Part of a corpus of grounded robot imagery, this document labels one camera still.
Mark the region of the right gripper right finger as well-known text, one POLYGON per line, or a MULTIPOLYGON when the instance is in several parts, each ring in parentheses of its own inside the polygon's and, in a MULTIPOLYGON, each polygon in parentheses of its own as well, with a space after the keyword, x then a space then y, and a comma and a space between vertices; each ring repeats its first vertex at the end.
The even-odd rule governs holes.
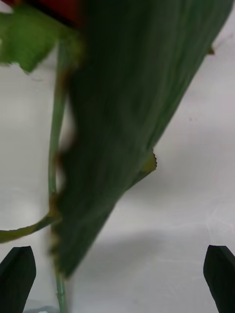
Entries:
POLYGON ((220 313, 235 313, 235 256, 226 246, 208 246, 203 275, 220 313))

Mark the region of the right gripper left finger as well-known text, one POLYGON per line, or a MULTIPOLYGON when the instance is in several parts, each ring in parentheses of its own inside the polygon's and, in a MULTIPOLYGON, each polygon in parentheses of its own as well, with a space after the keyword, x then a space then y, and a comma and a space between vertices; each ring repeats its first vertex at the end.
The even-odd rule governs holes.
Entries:
POLYGON ((14 247, 0 264, 0 312, 22 313, 36 277, 30 246, 14 247))

